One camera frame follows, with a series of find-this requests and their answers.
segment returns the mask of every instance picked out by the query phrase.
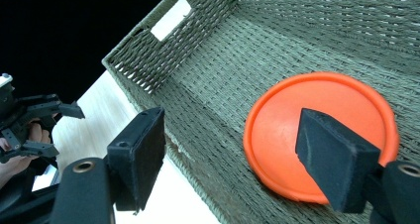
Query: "white table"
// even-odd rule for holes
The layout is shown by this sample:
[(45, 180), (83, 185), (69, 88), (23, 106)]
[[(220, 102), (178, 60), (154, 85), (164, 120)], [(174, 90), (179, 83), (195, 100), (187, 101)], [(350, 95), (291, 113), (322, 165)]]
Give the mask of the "white table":
[[(52, 131), (60, 173), (82, 158), (106, 155), (108, 144), (138, 113), (106, 71), (77, 101), (86, 118), (63, 117)], [(116, 212), (117, 223), (219, 223), (179, 169), (164, 158), (145, 211)]]

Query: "gray woven basket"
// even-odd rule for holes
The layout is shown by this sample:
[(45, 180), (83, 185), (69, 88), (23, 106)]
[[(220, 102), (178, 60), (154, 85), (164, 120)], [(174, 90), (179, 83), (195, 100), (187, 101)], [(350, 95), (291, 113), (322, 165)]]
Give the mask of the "gray woven basket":
[(162, 2), (103, 63), (138, 109), (166, 109), (167, 153), (222, 223), (368, 223), (270, 192), (243, 151), (253, 104), (279, 81), (337, 71), (391, 105), (398, 158), (420, 162), (420, 0), (187, 0), (161, 42)]

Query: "metal screw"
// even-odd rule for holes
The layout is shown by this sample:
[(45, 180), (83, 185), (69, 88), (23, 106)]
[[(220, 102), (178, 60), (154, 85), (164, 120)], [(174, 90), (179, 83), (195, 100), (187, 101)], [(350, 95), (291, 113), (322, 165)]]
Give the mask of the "metal screw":
[(92, 170), (95, 167), (95, 163), (92, 161), (86, 161), (79, 163), (73, 167), (73, 172), (87, 172)]
[(399, 165), (399, 170), (414, 177), (420, 177), (420, 168), (411, 165)]

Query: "orange plate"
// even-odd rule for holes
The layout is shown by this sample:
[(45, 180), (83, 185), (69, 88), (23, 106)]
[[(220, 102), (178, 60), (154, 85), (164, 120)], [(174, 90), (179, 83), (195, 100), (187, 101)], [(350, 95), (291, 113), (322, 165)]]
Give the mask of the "orange plate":
[(266, 92), (252, 108), (245, 126), (247, 160), (276, 193), (295, 201), (328, 203), (295, 154), (303, 107), (333, 116), (380, 148), (381, 165), (396, 159), (399, 137), (394, 114), (379, 93), (340, 73), (296, 75)]

